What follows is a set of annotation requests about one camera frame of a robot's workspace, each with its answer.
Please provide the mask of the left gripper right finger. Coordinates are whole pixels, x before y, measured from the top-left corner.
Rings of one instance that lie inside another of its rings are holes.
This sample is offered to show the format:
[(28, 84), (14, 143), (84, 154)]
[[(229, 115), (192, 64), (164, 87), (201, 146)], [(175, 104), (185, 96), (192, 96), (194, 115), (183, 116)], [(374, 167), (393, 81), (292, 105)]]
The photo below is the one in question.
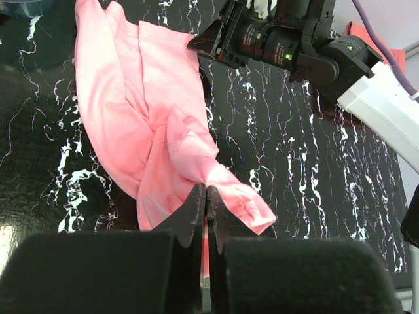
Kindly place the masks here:
[(342, 239), (257, 235), (209, 188), (206, 203), (214, 313), (401, 313), (371, 247)]

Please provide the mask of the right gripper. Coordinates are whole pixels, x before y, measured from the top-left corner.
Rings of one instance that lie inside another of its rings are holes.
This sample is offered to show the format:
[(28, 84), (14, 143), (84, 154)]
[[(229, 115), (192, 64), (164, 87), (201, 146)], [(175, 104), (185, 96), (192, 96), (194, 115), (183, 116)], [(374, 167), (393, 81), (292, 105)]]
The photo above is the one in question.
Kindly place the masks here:
[(254, 4), (226, 1), (218, 21), (192, 38), (187, 49), (232, 68), (252, 59), (293, 71), (300, 54), (314, 56), (310, 6), (310, 1), (278, 1), (272, 16), (260, 18)]

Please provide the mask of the pink t-shirt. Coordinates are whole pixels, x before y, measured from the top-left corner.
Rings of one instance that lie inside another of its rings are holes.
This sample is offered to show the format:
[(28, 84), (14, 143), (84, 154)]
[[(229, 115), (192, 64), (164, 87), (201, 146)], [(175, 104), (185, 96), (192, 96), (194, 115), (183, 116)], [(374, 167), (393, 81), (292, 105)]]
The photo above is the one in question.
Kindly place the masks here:
[(276, 217), (216, 157), (192, 35), (129, 22), (123, 7), (75, 4), (77, 100), (103, 168), (137, 202), (141, 230), (157, 227), (196, 184), (261, 233)]

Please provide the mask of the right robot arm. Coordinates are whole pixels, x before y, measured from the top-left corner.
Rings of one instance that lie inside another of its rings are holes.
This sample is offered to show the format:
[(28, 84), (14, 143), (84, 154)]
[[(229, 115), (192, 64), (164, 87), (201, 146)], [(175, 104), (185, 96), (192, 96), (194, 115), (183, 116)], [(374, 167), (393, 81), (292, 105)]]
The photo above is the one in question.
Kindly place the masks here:
[(333, 1), (268, 2), (257, 15), (247, 1), (227, 1), (188, 49), (228, 67), (261, 61), (307, 80), (377, 133), (411, 168), (418, 168), (418, 91), (379, 40), (331, 38)]

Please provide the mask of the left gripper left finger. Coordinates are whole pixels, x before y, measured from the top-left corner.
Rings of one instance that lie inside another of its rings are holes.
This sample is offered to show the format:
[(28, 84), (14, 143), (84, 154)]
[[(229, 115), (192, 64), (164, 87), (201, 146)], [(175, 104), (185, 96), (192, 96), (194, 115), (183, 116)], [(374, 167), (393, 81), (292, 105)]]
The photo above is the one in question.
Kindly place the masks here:
[(2, 313), (197, 313), (206, 189), (149, 232), (37, 234), (1, 275)]

